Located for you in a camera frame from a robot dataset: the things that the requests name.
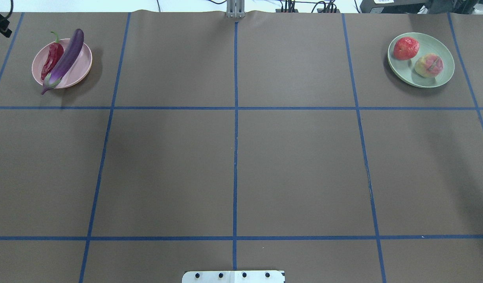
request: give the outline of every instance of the pink plate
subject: pink plate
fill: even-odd
[[[65,51],[67,50],[69,42],[70,38],[60,40],[60,44],[61,46],[63,46],[63,49]],[[46,59],[49,55],[49,44],[44,46],[44,48],[42,48],[39,53],[35,55],[33,63],[31,64],[31,74],[33,75],[35,81],[39,83],[39,85],[42,85],[42,82],[44,82],[42,79],[40,79],[40,72],[42,72],[42,66],[44,66],[44,63],[46,63]],[[56,88],[67,88],[83,80],[83,78],[86,77],[87,73],[91,69],[92,63],[93,56],[91,50],[86,45],[86,43],[84,43],[83,48],[81,48],[81,52],[75,60],[72,68],[68,70],[68,72],[64,75],[63,79],[61,79],[60,84],[58,84]]]

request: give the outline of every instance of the metal bracket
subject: metal bracket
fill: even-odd
[[[186,272],[182,283],[285,283],[285,272],[279,270],[238,270]]]
[[[245,0],[227,0],[228,18],[245,18]]]

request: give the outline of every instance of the pepper stem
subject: pepper stem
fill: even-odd
[[[54,33],[54,35],[56,35],[55,43],[60,43],[60,38],[58,37],[58,34],[54,31],[51,31],[51,33]]]

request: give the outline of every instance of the eggplant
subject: eggplant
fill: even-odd
[[[76,29],[74,35],[68,43],[67,50],[61,56],[56,66],[51,70],[51,72],[46,75],[44,82],[42,83],[42,92],[40,94],[46,93],[46,91],[55,88],[63,79],[63,76],[72,68],[75,60],[81,52],[84,44],[84,32],[81,29]]]

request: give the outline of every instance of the blue tape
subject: blue tape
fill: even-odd
[[[13,39],[11,40],[11,44],[9,45],[9,49],[7,50],[6,57],[4,58],[4,63],[2,63],[2,68],[0,68],[0,79],[2,79],[2,75],[4,74],[4,70],[6,69],[7,60],[11,54],[11,50],[13,50],[13,46],[15,46],[16,37],[18,32],[20,31],[21,23],[23,22],[24,13],[20,16],[20,21],[18,21],[18,25],[15,30],[15,34],[13,35]]]
[[[448,21],[449,21],[449,27],[451,28],[451,34],[453,35],[453,40],[455,42],[456,52],[458,53],[458,58],[460,59],[460,64],[463,69],[463,74],[465,75],[466,84],[468,84],[470,95],[472,95],[472,100],[474,102],[475,110],[477,111],[477,116],[479,117],[479,122],[481,124],[482,132],[483,132],[483,120],[482,120],[481,111],[479,109],[479,104],[477,103],[477,99],[475,98],[474,89],[472,88],[472,83],[470,82],[470,78],[468,77],[468,72],[466,71],[465,63],[463,63],[463,58],[461,56],[460,47],[458,46],[458,41],[456,39],[455,29],[453,26],[453,20],[451,19],[450,13],[448,13]]]
[[[118,90],[118,84],[119,84],[119,76],[121,75],[121,67],[123,66],[124,50],[125,50],[125,47],[126,47],[126,39],[128,38],[128,29],[129,29],[129,26],[130,26],[130,18],[131,18],[131,13],[128,13],[128,17],[126,19],[126,29],[125,29],[124,38],[123,38],[123,46],[121,47],[121,56],[119,57],[119,67],[118,67],[117,76],[116,76],[116,83],[114,85],[114,94],[112,95],[112,104],[110,106],[110,114],[108,115],[107,130],[105,132],[105,140],[103,141],[103,151],[101,152],[101,161],[100,161],[100,167],[99,167],[99,170],[98,170],[98,179],[96,181],[96,188],[95,188],[95,192],[94,192],[93,206],[92,206],[92,210],[91,210],[91,217],[89,218],[87,240],[86,240],[86,246],[84,248],[83,264],[81,266],[79,283],[83,283],[84,272],[85,272],[85,269],[86,269],[87,256],[88,256],[88,252],[89,252],[89,241],[90,241],[89,238],[91,237],[91,234],[92,234],[92,231],[93,231],[94,215],[96,213],[96,204],[98,203],[98,195],[99,195],[99,192],[100,192],[101,174],[103,172],[103,165],[105,164],[105,154],[107,152],[108,135],[110,133],[110,127],[112,125],[112,116],[114,115],[114,106],[116,104],[117,90]]]
[[[361,236],[237,236],[238,241],[362,241],[376,240],[375,235]],[[381,235],[381,240],[427,240],[427,239],[483,239],[483,234],[449,234],[449,235]],[[0,236],[0,241],[232,241],[232,236]]]
[[[111,106],[0,106],[4,110],[110,110]],[[354,106],[114,106],[114,110],[356,110]],[[476,110],[475,107],[359,106],[360,110]]]
[[[236,237],[238,235],[238,22],[234,23],[234,107],[233,270],[236,270]]]
[[[376,243],[378,246],[378,257],[379,257],[379,265],[381,268],[381,278],[383,283],[386,283],[386,273],[385,273],[385,264],[383,261],[383,251],[381,249],[381,240],[379,237],[379,228],[378,228],[378,217],[376,216],[376,205],[374,203],[374,193],[372,191],[372,182],[371,182],[371,173],[369,171],[369,161],[367,159],[367,150],[365,148],[365,140],[364,140],[364,130],[362,128],[362,118],[360,116],[360,108],[358,107],[358,97],[356,95],[356,84],[355,84],[355,77],[353,74],[353,64],[351,62],[351,53],[349,49],[349,41],[348,41],[348,32],[346,27],[346,18],[344,14],[342,16],[342,27],[344,30],[344,41],[346,43],[346,51],[348,55],[348,64],[349,64],[349,74],[351,76],[351,86],[353,88],[353,97],[355,100],[355,107],[356,107],[356,119],[358,121],[358,130],[360,131],[360,141],[362,143],[362,152],[364,154],[364,165],[365,170],[367,172],[367,179],[369,181],[369,192],[371,193],[371,211],[372,211],[372,218],[374,222],[374,232],[376,233]]]

